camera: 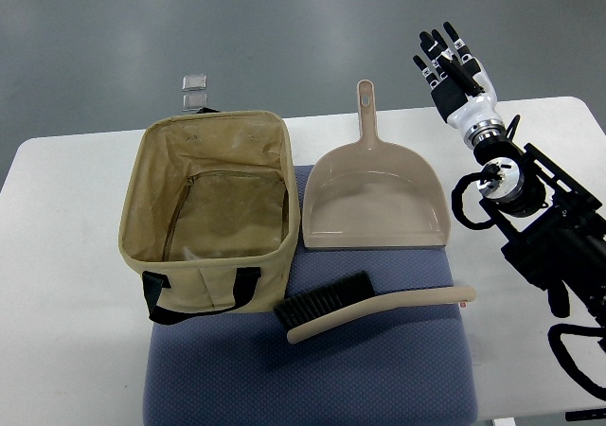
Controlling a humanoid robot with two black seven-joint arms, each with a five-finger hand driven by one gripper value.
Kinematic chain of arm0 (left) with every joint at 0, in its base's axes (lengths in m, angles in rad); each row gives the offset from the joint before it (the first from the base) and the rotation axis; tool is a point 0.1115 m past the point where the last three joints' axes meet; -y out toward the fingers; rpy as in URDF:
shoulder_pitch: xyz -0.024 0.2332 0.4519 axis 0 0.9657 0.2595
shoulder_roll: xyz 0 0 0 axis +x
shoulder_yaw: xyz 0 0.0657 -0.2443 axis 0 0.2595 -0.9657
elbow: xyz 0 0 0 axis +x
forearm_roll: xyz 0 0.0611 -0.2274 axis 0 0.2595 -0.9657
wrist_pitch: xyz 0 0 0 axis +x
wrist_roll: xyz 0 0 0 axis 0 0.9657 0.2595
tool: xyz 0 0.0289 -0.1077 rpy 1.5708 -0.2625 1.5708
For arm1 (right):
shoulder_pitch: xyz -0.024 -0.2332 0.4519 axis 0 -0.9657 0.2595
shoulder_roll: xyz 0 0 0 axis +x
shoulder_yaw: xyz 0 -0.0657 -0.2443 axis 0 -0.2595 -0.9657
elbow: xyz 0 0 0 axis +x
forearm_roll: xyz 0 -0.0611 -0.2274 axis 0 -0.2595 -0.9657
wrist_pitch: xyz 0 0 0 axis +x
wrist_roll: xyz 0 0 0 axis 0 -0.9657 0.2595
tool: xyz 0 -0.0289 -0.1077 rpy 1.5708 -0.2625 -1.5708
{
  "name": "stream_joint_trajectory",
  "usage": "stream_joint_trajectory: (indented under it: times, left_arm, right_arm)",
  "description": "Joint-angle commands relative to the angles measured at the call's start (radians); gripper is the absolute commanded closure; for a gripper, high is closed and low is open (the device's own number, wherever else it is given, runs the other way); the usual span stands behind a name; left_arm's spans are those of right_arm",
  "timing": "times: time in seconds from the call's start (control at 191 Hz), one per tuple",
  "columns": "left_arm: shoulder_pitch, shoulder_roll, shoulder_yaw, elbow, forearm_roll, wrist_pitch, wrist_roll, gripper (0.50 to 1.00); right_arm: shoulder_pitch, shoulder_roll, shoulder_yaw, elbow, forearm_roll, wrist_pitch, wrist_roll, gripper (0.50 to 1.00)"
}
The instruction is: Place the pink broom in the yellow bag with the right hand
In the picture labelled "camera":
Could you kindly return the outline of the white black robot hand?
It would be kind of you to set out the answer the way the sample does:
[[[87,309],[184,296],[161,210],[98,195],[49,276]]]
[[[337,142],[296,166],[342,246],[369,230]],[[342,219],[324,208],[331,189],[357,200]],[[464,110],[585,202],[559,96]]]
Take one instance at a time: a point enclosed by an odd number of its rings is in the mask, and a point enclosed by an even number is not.
[[[505,124],[496,113],[497,96],[482,63],[448,22],[443,30],[419,34],[422,56],[413,62],[426,80],[437,111],[474,148],[503,134]]]

